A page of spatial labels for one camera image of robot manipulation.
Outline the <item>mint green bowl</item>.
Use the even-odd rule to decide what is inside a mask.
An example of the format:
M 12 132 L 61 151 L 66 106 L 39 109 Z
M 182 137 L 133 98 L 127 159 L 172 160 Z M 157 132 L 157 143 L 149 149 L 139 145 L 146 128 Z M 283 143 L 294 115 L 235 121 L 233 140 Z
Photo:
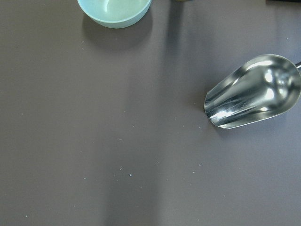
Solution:
M 113 29 L 134 25 L 146 14 L 151 0 L 78 0 L 83 12 L 101 26 Z

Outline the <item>silver metal scoop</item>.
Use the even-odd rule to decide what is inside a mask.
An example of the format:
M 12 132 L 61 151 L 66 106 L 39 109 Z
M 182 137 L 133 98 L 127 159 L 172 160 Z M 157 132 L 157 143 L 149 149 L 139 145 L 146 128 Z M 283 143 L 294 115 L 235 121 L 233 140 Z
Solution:
M 281 115 L 301 96 L 301 64 L 265 54 L 257 56 L 219 82 L 205 97 L 210 122 L 233 129 Z

